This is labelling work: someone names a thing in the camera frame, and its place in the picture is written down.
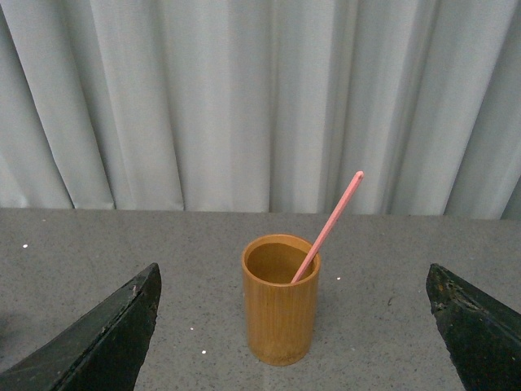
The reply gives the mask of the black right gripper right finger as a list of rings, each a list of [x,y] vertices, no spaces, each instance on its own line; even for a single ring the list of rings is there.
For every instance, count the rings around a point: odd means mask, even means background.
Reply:
[[[438,264],[426,290],[463,387],[519,390],[520,313]]]

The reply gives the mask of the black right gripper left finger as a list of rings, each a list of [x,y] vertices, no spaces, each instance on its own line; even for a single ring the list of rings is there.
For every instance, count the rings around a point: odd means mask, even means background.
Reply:
[[[152,263],[53,340],[1,374],[3,390],[132,390],[155,330]]]

